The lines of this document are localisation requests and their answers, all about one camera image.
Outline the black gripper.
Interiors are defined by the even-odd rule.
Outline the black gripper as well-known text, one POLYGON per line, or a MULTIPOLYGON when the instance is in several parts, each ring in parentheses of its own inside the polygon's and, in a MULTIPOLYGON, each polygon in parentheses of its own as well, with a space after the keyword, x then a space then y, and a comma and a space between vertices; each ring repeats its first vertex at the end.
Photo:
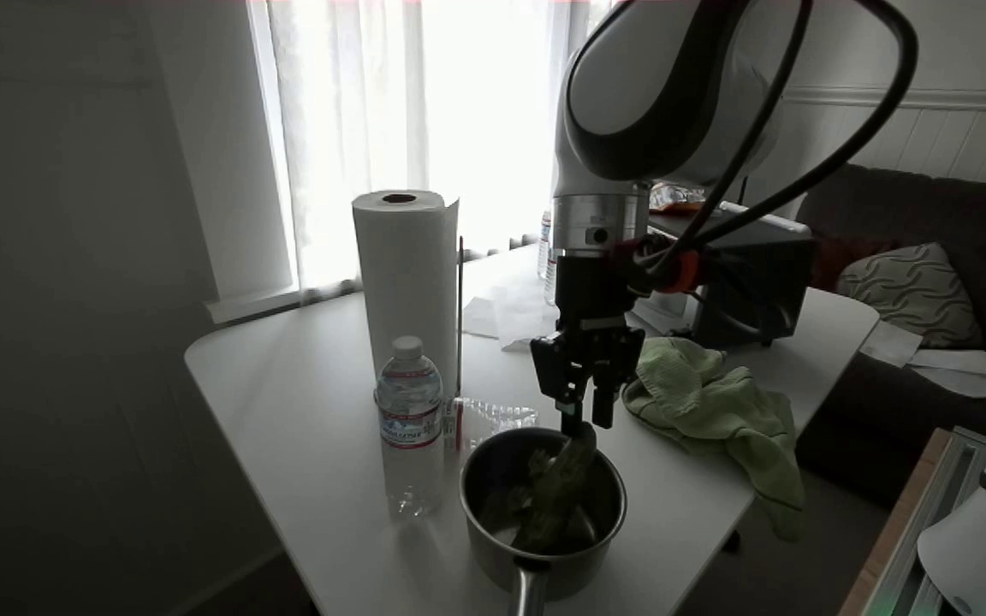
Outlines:
POLYGON ((530 341, 536 387, 554 400, 562 432, 581 436, 581 390, 592 390, 592 421, 614 423, 619 387, 634 378, 642 334, 626 325, 634 293, 609 258, 562 258, 554 273, 554 333, 530 341))

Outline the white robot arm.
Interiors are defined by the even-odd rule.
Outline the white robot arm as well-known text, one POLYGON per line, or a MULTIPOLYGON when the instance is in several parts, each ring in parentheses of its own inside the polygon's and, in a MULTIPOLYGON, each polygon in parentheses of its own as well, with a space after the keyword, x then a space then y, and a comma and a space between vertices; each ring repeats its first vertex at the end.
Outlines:
POLYGON ((554 119, 554 307, 530 341, 542 395, 578 439, 614 423, 642 334, 626 312, 698 273, 706 212, 679 241, 646 234, 650 184, 711 196, 761 149, 811 0, 793 0, 791 54, 767 78, 746 58, 755 0, 619 0, 571 54, 554 119))

